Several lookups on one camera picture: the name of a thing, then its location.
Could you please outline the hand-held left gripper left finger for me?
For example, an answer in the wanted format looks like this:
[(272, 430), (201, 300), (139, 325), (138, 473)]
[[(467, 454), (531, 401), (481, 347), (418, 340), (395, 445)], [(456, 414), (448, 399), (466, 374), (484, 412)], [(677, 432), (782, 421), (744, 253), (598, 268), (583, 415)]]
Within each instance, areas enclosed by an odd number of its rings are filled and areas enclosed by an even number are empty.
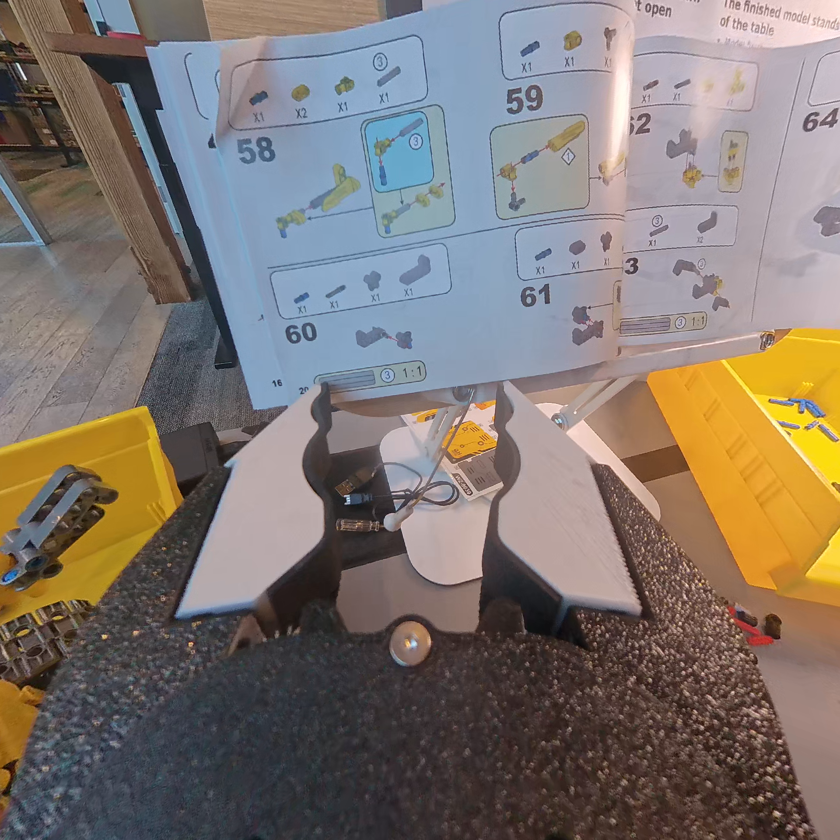
[(298, 621), (306, 604), (336, 596), (331, 427), (330, 389), (321, 384), (227, 463), (177, 619), (254, 612), (262, 621)]

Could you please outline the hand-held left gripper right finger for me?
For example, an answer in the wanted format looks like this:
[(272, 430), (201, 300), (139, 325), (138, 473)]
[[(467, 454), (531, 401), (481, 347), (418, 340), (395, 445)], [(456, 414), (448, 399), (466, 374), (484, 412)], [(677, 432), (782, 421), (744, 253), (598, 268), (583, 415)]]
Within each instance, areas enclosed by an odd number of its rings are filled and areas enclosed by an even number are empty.
[(497, 386), (496, 428), (502, 487), (482, 553), (482, 611), (507, 600), (524, 622), (565, 622), (576, 608), (641, 617), (595, 463), (509, 381)]

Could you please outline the white metal book stand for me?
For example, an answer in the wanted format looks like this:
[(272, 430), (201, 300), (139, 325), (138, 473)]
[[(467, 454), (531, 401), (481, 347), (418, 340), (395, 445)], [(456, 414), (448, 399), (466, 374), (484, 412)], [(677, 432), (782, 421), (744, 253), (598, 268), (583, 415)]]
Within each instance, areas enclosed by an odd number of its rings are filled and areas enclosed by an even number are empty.
[[(711, 362), (723, 359), (724, 352), (739, 356), (763, 353), (791, 331), (774, 330), (750, 333), (733, 339), (677, 342), (637, 346), (614, 360), (588, 365), (558, 374), (545, 374), (516, 381), (524, 394), (560, 392), (578, 387), (579, 394), (567, 406), (554, 411), (563, 416), (560, 426), (597, 464), (610, 466), (626, 486), (653, 515), (661, 519), (656, 498), (645, 483), (618, 458), (589, 426), (585, 418), (606, 404), (628, 385), (645, 375), (675, 369), (678, 362)], [(416, 477), (408, 467), (427, 473), (430, 463), (425, 455), (427, 427), (401, 422), (386, 432), (382, 441), (369, 447), (346, 449), (332, 453), (330, 477), (350, 481), (349, 475), (372, 472), (382, 461), (390, 460), (399, 467), (381, 468), (361, 488), (350, 492), (369, 491), (384, 495), (388, 490), (407, 487)], [(381, 528), (378, 532), (339, 532), (339, 549), (347, 569), (406, 554), (417, 574), (436, 585), (462, 585), (481, 576), (481, 556), (485, 544), (490, 504), (495, 490), (472, 500), (461, 496), (454, 505), (436, 507), (421, 504), (398, 532)]]

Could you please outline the white instruction booklet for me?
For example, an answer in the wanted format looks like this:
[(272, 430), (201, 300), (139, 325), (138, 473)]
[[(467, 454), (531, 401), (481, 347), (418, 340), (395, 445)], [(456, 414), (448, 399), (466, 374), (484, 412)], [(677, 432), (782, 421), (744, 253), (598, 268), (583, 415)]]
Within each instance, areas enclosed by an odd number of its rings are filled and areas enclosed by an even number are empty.
[(432, 2), (147, 50), (255, 407), (838, 328), (838, 44)]

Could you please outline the white printed task poster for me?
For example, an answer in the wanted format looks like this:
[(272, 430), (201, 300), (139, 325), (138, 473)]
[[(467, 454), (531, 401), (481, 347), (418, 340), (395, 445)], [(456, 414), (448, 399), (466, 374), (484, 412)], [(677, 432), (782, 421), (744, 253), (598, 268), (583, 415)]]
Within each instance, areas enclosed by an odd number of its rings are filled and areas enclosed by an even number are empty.
[(618, 4), (633, 8), (638, 38), (675, 36), (751, 49), (838, 44), (838, 1)]

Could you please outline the black power adapter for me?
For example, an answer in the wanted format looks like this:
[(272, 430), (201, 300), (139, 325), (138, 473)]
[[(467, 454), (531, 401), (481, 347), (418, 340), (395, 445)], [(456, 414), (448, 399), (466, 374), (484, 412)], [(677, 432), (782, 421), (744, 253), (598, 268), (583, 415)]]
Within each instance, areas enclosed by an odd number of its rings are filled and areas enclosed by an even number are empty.
[(211, 423), (199, 423), (162, 434), (160, 443), (183, 497), (188, 496), (208, 472), (221, 465), (220, 444)]

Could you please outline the yellow grey sticker sheet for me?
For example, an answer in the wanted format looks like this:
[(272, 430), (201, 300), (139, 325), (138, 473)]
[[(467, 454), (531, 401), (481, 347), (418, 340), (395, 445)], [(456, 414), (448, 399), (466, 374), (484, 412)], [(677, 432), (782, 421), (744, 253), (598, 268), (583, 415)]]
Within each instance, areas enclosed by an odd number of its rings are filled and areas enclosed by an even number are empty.
[(423, 444), (443, 439), (440, 465), (457, 485), (462, 498), (476, 501), (501, 488), (497, 454), (496, 402), (448, 406), (401, 415)]

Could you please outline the grey rug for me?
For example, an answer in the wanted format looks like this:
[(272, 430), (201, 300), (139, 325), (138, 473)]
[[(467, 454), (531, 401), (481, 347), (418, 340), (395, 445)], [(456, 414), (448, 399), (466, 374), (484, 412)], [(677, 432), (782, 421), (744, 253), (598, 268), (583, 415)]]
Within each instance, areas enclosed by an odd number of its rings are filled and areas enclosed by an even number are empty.
[(285, 407), (256, 410), (239, 367), (214, 365), (217, 326), (206, 300), (172, 305), (137, 406), (160, 434), (211, 424), (218, 433), (269, 423)]

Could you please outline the yellow tracked toy robot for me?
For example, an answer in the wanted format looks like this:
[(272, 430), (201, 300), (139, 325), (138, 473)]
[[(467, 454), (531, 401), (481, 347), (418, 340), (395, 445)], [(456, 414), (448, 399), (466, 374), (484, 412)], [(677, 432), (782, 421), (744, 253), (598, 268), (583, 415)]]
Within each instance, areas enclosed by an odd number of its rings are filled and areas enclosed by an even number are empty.
[[(64, 570), (60, 557), (103, 519), (119, 493), (96, 473), (65, 465), (47, 480), (2, 538), (2, 593), (22, 594)], [(93, 605), (52, 602), (1, 625), (1, 807), (5, 814), (29, 734), (45, 692), (36, 681), (67, 658)]]

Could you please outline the pile of black red pegs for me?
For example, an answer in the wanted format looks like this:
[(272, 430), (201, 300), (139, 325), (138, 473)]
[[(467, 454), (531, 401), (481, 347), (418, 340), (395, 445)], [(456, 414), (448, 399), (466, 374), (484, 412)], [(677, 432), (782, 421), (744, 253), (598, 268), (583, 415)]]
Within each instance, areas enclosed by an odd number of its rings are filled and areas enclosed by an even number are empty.
[(726, 609), (741, 631), (747, 644), (754, 648), (768, 647), (781, 640), (782, 620), (774, 613), (759, 619), (738, 602), (724, 602)]

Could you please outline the group of blue pegs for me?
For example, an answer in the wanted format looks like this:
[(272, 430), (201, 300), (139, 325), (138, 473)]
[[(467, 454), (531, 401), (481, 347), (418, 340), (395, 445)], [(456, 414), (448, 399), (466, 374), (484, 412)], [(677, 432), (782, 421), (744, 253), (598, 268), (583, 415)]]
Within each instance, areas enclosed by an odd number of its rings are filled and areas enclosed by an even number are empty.
[[(828, 423), (827, 412), (813, 400), (806, 397), (768, 397), (767, 403), (775, 412), (774, 422), (786, 434), (816, 430), (830, 442), (839, 442), (838, 432)], [(793, 413), (795, 418), (790, 419), (786, 415), (782, 417), (779, 414), (782, 409), (788, 414)]]

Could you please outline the glass partition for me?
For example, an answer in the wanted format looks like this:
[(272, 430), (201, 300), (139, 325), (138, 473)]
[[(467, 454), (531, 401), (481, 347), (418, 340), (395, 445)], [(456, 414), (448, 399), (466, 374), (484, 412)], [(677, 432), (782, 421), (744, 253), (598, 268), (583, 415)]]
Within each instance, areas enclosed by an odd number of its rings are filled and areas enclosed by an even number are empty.
[(1, 247), (51, 245), (53, 238), (3, 157), (1, 189)]

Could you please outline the wooden pillar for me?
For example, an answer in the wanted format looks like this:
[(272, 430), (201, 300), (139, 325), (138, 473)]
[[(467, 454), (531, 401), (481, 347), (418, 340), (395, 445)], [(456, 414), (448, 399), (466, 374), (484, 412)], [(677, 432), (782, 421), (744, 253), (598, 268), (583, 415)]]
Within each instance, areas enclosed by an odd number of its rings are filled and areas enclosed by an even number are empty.
[(113, 84), (82, 58), (54, 51), (47, 34), (91, 35), (79, 2), (11, 1), (52, 91), (158, 304), (187, 302), (186, 263)]

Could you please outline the storage shelves with bins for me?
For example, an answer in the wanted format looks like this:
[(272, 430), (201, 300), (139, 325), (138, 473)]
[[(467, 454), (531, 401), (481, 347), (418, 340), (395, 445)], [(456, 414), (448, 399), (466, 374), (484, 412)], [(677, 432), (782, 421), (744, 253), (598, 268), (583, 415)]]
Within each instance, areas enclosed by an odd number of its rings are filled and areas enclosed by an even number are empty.
[(81, 147), (46, 73), (25, 43), (1, 40), (2, 151), (60, 154), (63, 166), (84, 162)]

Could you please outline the arched woven divider panel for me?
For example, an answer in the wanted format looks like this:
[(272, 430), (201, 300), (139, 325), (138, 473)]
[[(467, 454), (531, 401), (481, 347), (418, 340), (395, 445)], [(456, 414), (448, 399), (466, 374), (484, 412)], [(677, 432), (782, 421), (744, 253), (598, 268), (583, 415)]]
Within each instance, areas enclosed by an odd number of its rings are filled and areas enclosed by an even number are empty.
[(385, 19), (384, 1), (203, 1), (212, 40), (340, 32)]

